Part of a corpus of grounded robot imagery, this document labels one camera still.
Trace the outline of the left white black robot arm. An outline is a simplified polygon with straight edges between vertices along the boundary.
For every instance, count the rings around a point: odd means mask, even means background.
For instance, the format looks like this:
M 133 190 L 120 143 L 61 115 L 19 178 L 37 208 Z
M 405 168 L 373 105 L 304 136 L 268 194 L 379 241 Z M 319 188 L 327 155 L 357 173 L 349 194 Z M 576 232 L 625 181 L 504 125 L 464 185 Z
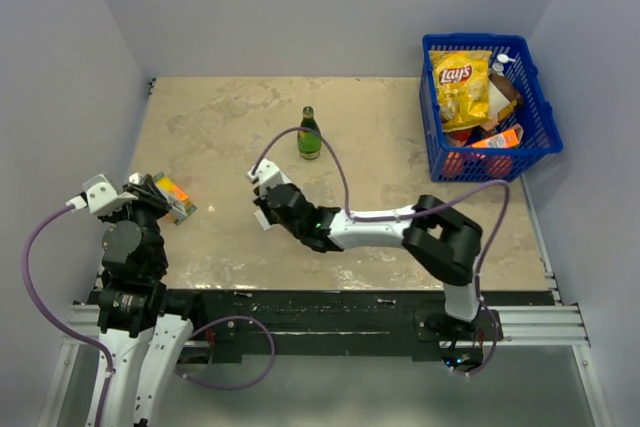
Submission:
M 170 300 L 159 221 L 184 222 L 195 206 L 167 176 L 135 173 L 117 187 L 103 174 L 83 185 L 89 212 L 106 223 L 98 341 L 102 345 L 90 426 L 152 426 L 187 339 L 207 315 L 193 300 Z

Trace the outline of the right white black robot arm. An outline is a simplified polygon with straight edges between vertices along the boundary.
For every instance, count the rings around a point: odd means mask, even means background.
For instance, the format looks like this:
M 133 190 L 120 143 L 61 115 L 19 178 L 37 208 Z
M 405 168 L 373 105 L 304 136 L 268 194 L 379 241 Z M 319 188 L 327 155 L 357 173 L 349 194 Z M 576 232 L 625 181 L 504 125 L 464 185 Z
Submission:
M 338 207 L 316 206 L 292 183 L 256 187 L 254 204 L 268 225 L 280 225 L 319 253 L 364 247 L 402 248 L 443 283 L 445 326 L 459 340 L 481 327 L 476 293 L 476 259 L 482 228 L 443 202 L 422 195 L 416 204 L 392 211 L 369 211 L 359 220 Z

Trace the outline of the white battery cover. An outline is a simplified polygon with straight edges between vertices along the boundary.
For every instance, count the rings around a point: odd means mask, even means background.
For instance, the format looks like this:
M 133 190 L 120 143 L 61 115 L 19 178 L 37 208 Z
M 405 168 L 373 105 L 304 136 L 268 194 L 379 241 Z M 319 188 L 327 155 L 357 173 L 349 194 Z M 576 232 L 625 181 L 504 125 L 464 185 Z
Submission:
M 271 222 L 269 221 L 269 219 L 265 216 L 265 214 L 260 210 L 257 209 L 254 212 L 254 216 L 256 218 L 256 220 L 258 221 L 260 227 L 262 228 L 263 231 L 267 231 L 272 227 Z

